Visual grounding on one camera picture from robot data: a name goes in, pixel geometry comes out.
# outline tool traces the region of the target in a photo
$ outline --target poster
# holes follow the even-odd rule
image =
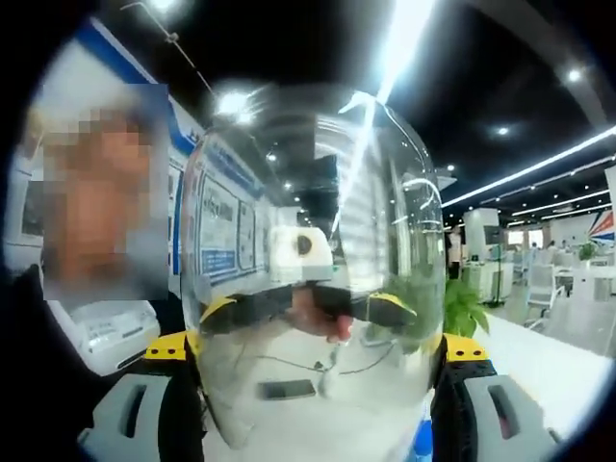
[[[239,199],[206,177],[200,226],[201,272],[217,275],[236,270]]]
[[[239,220],[238,263],[240,270],[252,270],[255,266],[254,208],[245,202],[241,202]]]

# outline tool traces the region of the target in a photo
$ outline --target blue stripe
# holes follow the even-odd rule
[[[180,273],[180,212],[182,208],[182,192],[184,191],[183,179],[184,172],[180,170],[177,194],[175,195],[175,210],[173,211],[173,274]]]
[[[77,41],[88,50],[94,57],[105,64],[117,77],[127,84],[155,84],[150,82],[141,72],[117,50],[107,39],[88,21],[76,35]],[[185,136],[180,130],[177,116],[173,110],[171,102],[168,102],[168,129],[171,144],[175,149],[185,156],[190,156],[193,153],[196,145],[192,137]],[[180,208],[181,208],[181,193],[182,193],[182,173],[180,173],[180,182],[178,186],[178,194],[175,200],[175,221],[173,226],[173,274],[178,274],[180,270],[179,262],[179,227],[180,227]]]

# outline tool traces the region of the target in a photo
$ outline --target transparent dome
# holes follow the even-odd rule
[[[217,427],[231,448],[265,433],[393,446],[417,424],[441,339],[428,153],[365,93],[229,99],[189,160],[181,223],[185,320]]]

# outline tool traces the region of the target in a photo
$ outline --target recessed ceiling light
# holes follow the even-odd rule
[[[572,69],[569,71],[569,82],[577,82],[581,79],[581,72],[578,69]]]

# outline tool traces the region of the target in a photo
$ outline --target ceiling light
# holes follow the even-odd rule
[[[580,210],[573,210],[571,212],[566,212],[564,214],[556,214],[556,215],[548,215],[547,217],[542,217],[541,219],[550,219],[550,218],[560,218],[560,217],[567,217],[569,215],[575,215],[575,214],[581,214],[583,212],[592,212],[593,210],[598,210],[598,209],[602,209],[604,207],[609,207],[612,204],[606,204],[606,205],[596,205],[595,207],[589,207],[587,209],[580,209]]]
[[[569,82],[577,82],[581,79],[581,72],[578,69],[572,69],[569,71]]]
[[[175,0],[150,0],[149,3],[151,3],[152,6],[159,12],[164,13],[167,12],[176,2]]]
[[[246,93],[240,93],[238,91],[231,91],[224,94],[218,100],[218,114],[232,115],[240,114],[248,101],[248,95]]]
[[[582,149],[585,149],[586,147],[588,147],[588,146],[590,146],[592,144],[595,144],[596,142],[599,142],[601,140],[606,139],[607,137],[614,136],[614,135],[616,135],[616,125],[611,127],[609,130],[605,130],[604,132],[600,133],[599,135],[597,135],[597,136],[595,136],[593,138],[590,138],[590,139],[588,139],[586,141],[583,141],[580,144],[577,144],[576,146],[567,149],[566,151],[563,151],[563,152],[561,152],[559,154],[556,154],[555,156],[551,156],[548,159],[535,164],[534,166],[530,166],[530,167],[525,168],[523,170],[520,170],[520,171],[518,171],[516,173],[513,173],[513,174],[511,174],[509,176],[505,176],[504,178],[501,178],[500,180],[497,180],[497,181],[495,181],[493,183],[490,183],[489,185],[483,186],[481,188],[477,188],[474,191],[467,192],[466,194],[462,194],[459,197],[456,197],[456,198],[454,198],[454,199],[444,203],[443,207],[445,208],[445,207],[448,207],[450,205],[457,204],[458,202],[460,202],[462,200],[468,199],[470,197],[473,197],[473,196],[481,194],[481,193],[485,193],[486,191],[490,191],[493,188],[497,188],[498,186],[502,186],[502,185],[504,185],[506,183],[509,183],[510,181],[517,180],[518,178],[521,178],[521,177],[523,177],[525,175],[528,175],[529,173],[532,173],[533,171],[539,170],[539,169],[541,169],[543,167],[547,167],[547,166],[553,164],[554,162],[558,162],[558,161],[560,161],[562,159],[565,159],[566,157],[569,157],[569,156],[571,156],[573,154],[576,154],[577,152],[581,151]]]
[[[238,122],[242,125],[247,125],[252,122],[252,114],[250,113],[241,113],[238,115]]]
[[[608,194],[608,193],[609,193],[609,190],[593,192],[591,194],[583,195],[582,197],[577,197],[575,199],[563,200],[562,202],[556,202],[555,204],[550,204],[550,205],[542,205],[541,207],[536,207],[534,209],[521,210],[520,212],[511,214],[511,216],[517,217],[519,215],[530,214],[532,212],[538,212],[540,210],[555,209],[555,208],[560,207],[561,205],[567,205],[567,204],[572,204],[574,202],[580,202],[581,200],[584,200],[584,199],[590,199],[591,197],[597,197],[598,195],[603,195],[603,194]]]

